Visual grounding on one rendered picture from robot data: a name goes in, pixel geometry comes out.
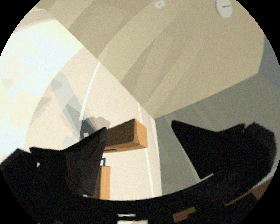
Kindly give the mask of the brown wooden board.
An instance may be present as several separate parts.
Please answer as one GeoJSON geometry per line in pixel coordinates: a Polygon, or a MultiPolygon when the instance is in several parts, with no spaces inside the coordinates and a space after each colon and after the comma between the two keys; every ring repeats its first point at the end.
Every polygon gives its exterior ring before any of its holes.
{"type": "Polygon", "coordinates": [[[109,192],[111,192],[111,188],[109,188],[109,183],[111,183],[111,167],[105,167],[105,164],[107,164],[107,159],[105,157],[101,157],[101,160],[104,161],[103,165],[100,165],[99,172],[97,172],[97,177],[96,177],[96,188],[93,189],[95,192],[93,192],[93,198],[104,198],[104,200],[111,200],[109,198],[109,192]]]}

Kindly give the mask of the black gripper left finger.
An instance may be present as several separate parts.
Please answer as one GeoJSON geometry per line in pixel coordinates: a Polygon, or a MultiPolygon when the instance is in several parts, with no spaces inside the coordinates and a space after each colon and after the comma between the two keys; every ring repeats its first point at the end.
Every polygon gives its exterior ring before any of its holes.
{"type": "Polygon", "coordinates": [[[96,177],[99,172],[101,157],[107,143],[107,128],[97,129],[92,135],[84,137],[79,143],[63,149],[28,148],[30,153],[48,167],[59,169],[77,188],[83,189],[84,196],[93,197],[96,188],[96,177]]]}

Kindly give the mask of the wooden post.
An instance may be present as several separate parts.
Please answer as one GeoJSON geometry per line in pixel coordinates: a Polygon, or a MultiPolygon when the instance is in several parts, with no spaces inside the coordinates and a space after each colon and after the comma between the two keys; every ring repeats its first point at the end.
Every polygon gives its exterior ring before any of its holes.
{"type": "Polygon", "coordinates": [[[108,139],[103,153],[136,151],[147,148],[147,127],[136,119],[113,125],[107,129],[108,139]]]}

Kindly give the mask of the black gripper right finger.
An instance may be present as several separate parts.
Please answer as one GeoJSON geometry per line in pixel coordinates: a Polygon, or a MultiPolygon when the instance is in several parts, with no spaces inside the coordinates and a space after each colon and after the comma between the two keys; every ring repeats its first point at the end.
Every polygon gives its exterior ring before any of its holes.
{"type": "Polygon", "coordinates": [[[181,148],[184,148],[185,153],[187,153],[200,180],[213,173],[213,165],[217,164],[217,160],[220,159],[229,141],[244,131],[244,125],[240,124],[237,127],[216,132],[211,131],[211,129],[197,128],[195,125],[181,123],[177,120],[172,120],[171,123],[173,133],[183,145],[181,148]]]}

